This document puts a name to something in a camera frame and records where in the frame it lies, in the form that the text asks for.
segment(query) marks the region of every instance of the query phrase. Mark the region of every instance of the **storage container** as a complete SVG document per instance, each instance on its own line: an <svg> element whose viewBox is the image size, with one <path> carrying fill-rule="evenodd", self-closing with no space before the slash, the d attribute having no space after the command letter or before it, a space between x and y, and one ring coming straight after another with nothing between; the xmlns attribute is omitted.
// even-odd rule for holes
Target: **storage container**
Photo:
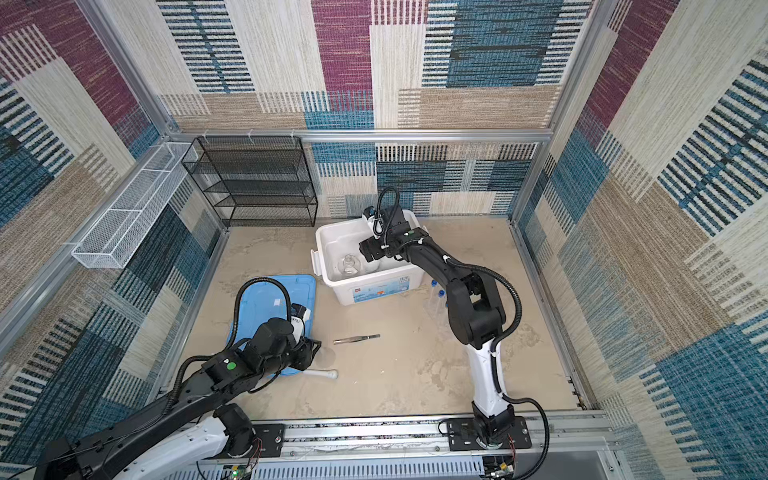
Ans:
<svg viewBox="0 0 768 480"><path fill-rule="evenodd" d="M420 227L419 221L410 210L403 210L411 228ZM407 292L419 288L424 270L409 262L399 262L383 257L367 263L359 250L359 243L371 237L371 229L363 218L331 223L317 229L317 251L311 250L312 268L315 275L333 289L342 305L365 302ZM339 262L345 255L354 255L360 260L363 274L345 277L339 271Z"/></svg>

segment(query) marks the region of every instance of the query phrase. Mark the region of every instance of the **white wire basket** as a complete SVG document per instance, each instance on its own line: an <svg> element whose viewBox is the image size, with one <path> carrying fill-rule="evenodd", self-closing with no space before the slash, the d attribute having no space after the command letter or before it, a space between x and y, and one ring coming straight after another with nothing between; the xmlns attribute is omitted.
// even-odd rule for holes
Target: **white wire basket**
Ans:
<svg viewBox="0 0 768 480"><path fill-rule="evenodd" d="M198 153L189 146L167 142L158 148L72 256L86 268L125 268L187 174L182 157L197 160Z"/></svg>

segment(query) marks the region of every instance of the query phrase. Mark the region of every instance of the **product label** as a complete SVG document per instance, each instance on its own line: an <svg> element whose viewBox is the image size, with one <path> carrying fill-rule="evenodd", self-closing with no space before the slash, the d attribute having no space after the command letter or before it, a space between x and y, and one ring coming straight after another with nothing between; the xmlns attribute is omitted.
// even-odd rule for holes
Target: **product label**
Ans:
<svg viewBox="0 0 768 480"><path fill-rule="evenodd" d="M379 298L380 296L405 292L409 288L409 284L409 277L401 276L400 278L387 280L386 283L378 283L376 285L366 285L361 286L360 288L355 288L353 291L353 298L355 299L355 303L358 303L370 300L372 298Z"/></svg>

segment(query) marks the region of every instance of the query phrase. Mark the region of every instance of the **table surface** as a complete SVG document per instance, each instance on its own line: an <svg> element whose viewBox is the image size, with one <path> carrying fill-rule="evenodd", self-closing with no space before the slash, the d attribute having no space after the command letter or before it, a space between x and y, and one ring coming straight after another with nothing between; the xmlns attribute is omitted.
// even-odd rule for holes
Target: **table surface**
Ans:
<svg viewBox="0 0 768 480"><path fill-rule="evenodd" d="M517 289L522 323L499 347L509 394L533 397L547 410L576 409L577 399L505 220L432 217L419 221L457 259L496 270ZM310 249L316 248L314 228L231 229L180 361L215 353L226 342L234 297L246 280L312 274ZM454 338L447 321L436 322L426 314L428 281L425 275L424 285L417 290L341 306L318 278L312 337L321 340L323 347L312 368L337 369L339 378L282 377L257 394L238 397L237 404L254 420L471 412L474 387L465 347ZM506 291L501 295L511 321L515 311L511 297ZM381 337L333 345L334 339L375 333Z"/></svg>

